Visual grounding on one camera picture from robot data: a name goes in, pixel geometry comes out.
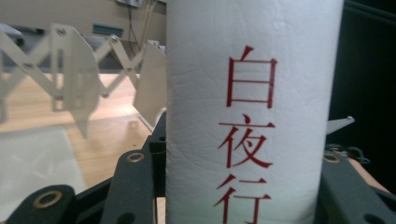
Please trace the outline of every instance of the round hole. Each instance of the round hole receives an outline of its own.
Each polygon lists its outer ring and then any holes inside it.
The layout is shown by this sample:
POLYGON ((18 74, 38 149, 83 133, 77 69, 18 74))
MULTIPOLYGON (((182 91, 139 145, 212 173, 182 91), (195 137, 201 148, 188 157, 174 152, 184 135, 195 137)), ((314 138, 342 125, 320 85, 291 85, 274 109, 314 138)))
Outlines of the round hole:
POLYGON ((129 162, 138 162, 138 161, 142 161, 143 159, 145 159, 145 155, 140 152, 131 153, 126 158, 126 160, 129 162))
POLYGON ((332 154, 324 154, 323 160, 328 161, 328 162, 340 162, 340 159, 338 157, 332 155, 332 154))
POLYGON ((51 190, 38 196, 33 202, 35 208, 46 208, 59 202, 62 198, 62 193, 59 190, 51 190))
POLYGON ((372 215, 372 214, 364 215, 364 220, 366 220, 366 222, 370 223, 370 224, 385 224, 385 221, 382 220, 382 218, 377 217, 377 216, 372 215))
POLYGON ((133 224, 134 214, 124 213, 117 219, 117 224, 133 224))

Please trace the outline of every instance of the white cylindrical object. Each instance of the white cylindrical object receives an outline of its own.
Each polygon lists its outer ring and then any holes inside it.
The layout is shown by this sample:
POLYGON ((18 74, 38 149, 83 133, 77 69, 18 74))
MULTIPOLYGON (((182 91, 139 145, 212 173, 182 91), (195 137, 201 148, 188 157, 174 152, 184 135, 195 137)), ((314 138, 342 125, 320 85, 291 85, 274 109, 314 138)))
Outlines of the white cylindrical object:
POLYGON ((168 1, 168 224, 312 223, 342 7, 168 1))

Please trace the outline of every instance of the red chinese character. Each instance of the red chinese character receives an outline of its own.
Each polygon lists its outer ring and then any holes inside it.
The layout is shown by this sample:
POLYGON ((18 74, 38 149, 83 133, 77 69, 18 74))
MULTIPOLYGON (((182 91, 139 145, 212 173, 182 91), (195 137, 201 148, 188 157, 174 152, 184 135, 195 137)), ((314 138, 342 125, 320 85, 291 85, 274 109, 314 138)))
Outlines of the red chinese character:
POLYGON ((219 148, 221 148, 224 145, 227 145, 227 149, 228 149, 227 150, 227 168, 231 168, 232 166, 240 165, 247 161, 253 161, 254 163, 260 165, 263 168, 268 168, 270 165, 272 165, 272 163, 261 161, 261 160, 257 159, 255 156, 259 152, 259 150, 262 148, 262 144, 264 143, 266 138, 264 135, 259 135, 259 136, 252 135, 252 133, 253 133, 252 128, 275 128, 275 125, 271 122, 266 125, 250 124, 250 117, 245 114, 243 114, 243 116, 245 117, 244 124, 220 123, 220 125, 232 126, 230 133, 227 135, 225 140, 219 146, 219 148), (245 129, 245 133, 244 133, 242 139, 239 141, 238 144, 236 144, 236 147, 234 147, 233 136, 236 134, 236 132, 239 131, 238 127, 243 127, 246 129, 245 129), (247 156, 240 162, 233 164, 233 162, 232 162, 233 150, 237 150, 238 148, 244 149, 247 156))
POLYGON ((247 103, 263 103, 267 104, 267 108, 272 108, 273 105, 273 95, 274 95, 274 84, 275 84, 275 70, 276 70, 276 63, 275 59, 271 61, 261 61, 261 60, 245 60, 248 54, 254 50, 254 48, 246 46, 245 51, 242 55, 240 60, 235 60, 230 58, 229 64, 229 72, 228 72, 228 91, 227 91, 227 106, 231 106, 232 102, 247 102, 247 103), (270 76, 269 80, 255 80, 255 79, 235 79, 234 78, 234 67, 237 63, 269 63, 270 64, 270 76), (268 98, 266 100, 263 99, 234 99, 233 98, 233 85, 237 83, 250 83, 250 84, 264 84, 269 85, 268 89, 268 98))
MULTIPOLYGON (((232 182, 236 177, 234 175, 229 175, 219 186, 218 189, 222 188, 223 186, 229 184, 232 182)), ((265 184, 266 181, 261 178, 259 180, 239 180, 240 183, 247 183, 247 184, 265 184)), ((247 224, 258 224, 258 218, 259 218, 259 211, 260 211, 260 200, 271 200, 271 197, 268 194, 264 194, 261 197, 251 197, 251 196, 239 196, 239 195, 234 195, 236 193, 236 190, 233 187, 229 187, 227 192, 224 194, 224 196, 221 197, 221 199, 215 203, 215 207, 218 206, 221 203, 224 203, 223 206, 223 220, 222 223, 226 224, 228 222, 228 210, 230 206, 230 198, 233 195, 234 198, 236 199, 253 199, 254 200, 254 211, 253 211, 253 222, 246 222, 247 224)))

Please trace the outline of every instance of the white paper cover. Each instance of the white paper cover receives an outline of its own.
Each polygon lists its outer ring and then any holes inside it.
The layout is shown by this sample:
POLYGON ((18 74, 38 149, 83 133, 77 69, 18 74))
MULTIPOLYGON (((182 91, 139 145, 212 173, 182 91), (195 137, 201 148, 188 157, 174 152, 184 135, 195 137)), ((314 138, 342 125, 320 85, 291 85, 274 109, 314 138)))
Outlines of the white paper cover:
POLYGON ((167 3, 167 224, 312 223, 343 1, 167 3))

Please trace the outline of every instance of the wooden floor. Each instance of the wooden floor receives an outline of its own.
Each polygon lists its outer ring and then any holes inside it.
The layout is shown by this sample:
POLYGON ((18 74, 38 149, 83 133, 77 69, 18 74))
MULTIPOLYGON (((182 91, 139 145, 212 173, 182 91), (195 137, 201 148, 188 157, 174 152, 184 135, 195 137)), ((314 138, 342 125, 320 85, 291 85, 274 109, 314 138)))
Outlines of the wooden floor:
MULTIPOLYGON (((106 84, 115 76, 101 75, 101 79, 106 84)), ((0 134, 63 125, 90 188, 113 176, 119 156, 140 149, 151 134, 132 106, 133 97, 134 87, 126 78, 108 98, 100 99, 90 118, 88 139, 84 139, 69 112, 51 112, 50 97, 27 77, 7 98, 8 118, 0 124, 0 134)), ((164 223, 164 199, 159 200, 159 223, 164 223)))

